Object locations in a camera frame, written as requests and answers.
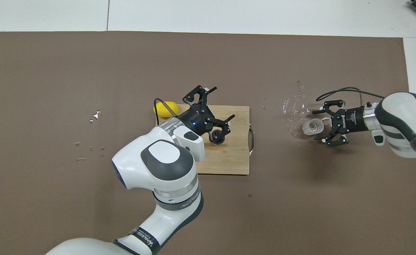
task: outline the black cable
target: black cable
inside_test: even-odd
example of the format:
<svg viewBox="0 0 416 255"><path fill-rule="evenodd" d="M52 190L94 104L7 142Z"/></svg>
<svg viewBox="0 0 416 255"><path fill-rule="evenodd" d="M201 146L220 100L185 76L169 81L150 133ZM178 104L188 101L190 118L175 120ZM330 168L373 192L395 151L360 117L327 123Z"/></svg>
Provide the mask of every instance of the black cable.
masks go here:
<svg viewBox="0 0 416 255"><path fill-rule="evenodd" d="M329 91L329 92L326 92L326 93L320 95L319 97L316 98L316 101L318 102L320 100L326 99L327 97L330 97L331 95L334 95L335 93L342 92L342 91L358 92L359 93L359 97L360 97L360 104L361 105L362 105L362 95L361 95L362 93L363 94L367 94L367 95L371 95L373 97L384 98L383 96L380 96L380 95L377 95L377 94L373 94L373 93L370 93L370 92L362 91L362 90L360 90L360 89L358 89L356 87L342 87L341 89Z"/></svg>
<svg viewBox="0 0 416 255"><path fill-rule="evenodd" d="M158 117L158 108L156 107L156 101L159 101L159 102L161 102L164 106L165 106L165 108L167 108L167 110L169 110L169 112L174 116L174 117L176 117L177 115L175 114L175 112L167 105L167 103L166 102L164 102L164 101L162 101L162 99L160 99L160 98L155 98L154 99L154 112L156 113L156 122L158 123L158 125L159 125L159 117Z"/></svg>

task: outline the brown mat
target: brown mat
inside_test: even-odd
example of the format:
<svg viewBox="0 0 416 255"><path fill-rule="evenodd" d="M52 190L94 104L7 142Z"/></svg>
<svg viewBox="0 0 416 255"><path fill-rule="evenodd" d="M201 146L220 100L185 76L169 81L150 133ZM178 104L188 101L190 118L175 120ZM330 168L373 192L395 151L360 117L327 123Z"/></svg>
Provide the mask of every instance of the brown mat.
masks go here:
<svg viewBox="0 0 416 255"><path fill-rule="evenodd" d="M345 86L407 91L402 39L0 33L0 254L109 241L144 221L151 192L125 190L110 160L154 126L141 105L198 84L218 87L210 104L250 106L250 175L202 175L201 215L160 254L416 254L415 160L367 132L337 148L293 137L282 107L297 81L310 108Z"/></svg>

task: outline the wooden cutting board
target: wooden cutting board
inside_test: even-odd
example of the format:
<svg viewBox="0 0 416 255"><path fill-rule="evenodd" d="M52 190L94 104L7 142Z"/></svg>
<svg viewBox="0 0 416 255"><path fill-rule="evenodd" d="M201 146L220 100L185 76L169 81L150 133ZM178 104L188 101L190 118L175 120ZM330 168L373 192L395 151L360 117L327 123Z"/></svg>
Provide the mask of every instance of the wooden cutting board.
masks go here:
<svg viewBox="0 0 416 255"><path fill-rule="evenodd" d="M179 104L179 113L189 108L187 104ZM235 114L231 120L230 134L225 142L219 146L209 141L208 134L204 134L205 160L197 162L197 172L201 174L249 174L249 107L230 105L209 105L217 119L226 119ZM166 118L159 118L162 123Z"/></svg>

